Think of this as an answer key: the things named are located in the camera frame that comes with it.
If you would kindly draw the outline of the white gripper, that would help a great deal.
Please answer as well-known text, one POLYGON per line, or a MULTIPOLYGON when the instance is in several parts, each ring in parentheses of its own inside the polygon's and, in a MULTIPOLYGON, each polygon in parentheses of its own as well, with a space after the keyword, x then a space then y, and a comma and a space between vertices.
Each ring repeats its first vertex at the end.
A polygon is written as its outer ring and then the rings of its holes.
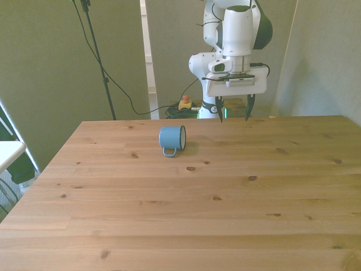
POLYGON ((227 74, 211 72, 207 74, 207 77, 205 78, 205 94, 208 97, 215 97, 215 105, 221 122, 223 122, 223 97, 248 94, 245 111, 245 121, 247 121, 254 107, 255 94, 262 94, 266 91, 267 67, 252 68, 246 74, 253 75, 254 77, 218 81, 220 77, 227 74))

